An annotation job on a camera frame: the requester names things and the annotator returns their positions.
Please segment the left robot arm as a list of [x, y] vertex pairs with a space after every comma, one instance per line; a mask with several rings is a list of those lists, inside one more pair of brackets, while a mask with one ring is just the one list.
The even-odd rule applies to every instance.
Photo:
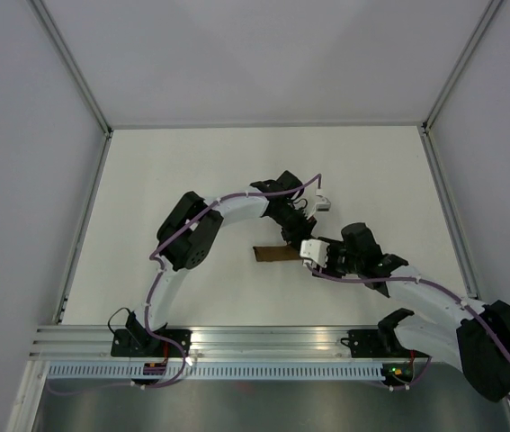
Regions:
[[158, 272], [143, 302], [128, 311], [124, 328], [112, 332], [113, 357], [161, 356], [164, 345], [173, 345], [179, 356], [185, 349], [166, 335], [169, 309], [183, 280], [211, 251], [219, 231], [227, 226], [269, 218], [281, 229], [282, 239], [294, 251], [312, 237], [317, 224], [313, 216], [295, 205], [305, 189], [321, 185], [317, 174], [303, 184], [290, 171], [276, 180], [254, 182], [238, 193], [206, 199], [196, 192], [185, 193], [157, 231], [157, 247], [149, 259]]

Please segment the brown cloth napkin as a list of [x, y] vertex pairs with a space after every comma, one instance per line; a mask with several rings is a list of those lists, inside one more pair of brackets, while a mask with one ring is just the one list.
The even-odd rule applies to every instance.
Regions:
[[253, 252], [258, 263], [300, 261], [299, 252], [289, 245], [255, 246]]

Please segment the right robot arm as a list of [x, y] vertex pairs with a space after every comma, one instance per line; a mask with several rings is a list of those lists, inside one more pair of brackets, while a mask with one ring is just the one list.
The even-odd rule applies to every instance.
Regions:
[[510, 394], [510, 305], [461, 297], [423, 276], [400, 256], [383, 253], [362, 222], [344, 227], [339, 240], [304, 241], [300, 256], [314, 276], [364, 284], [402, 303], [378, 324], [380, 350], [423, 353], [460, 371], [485, 399]]

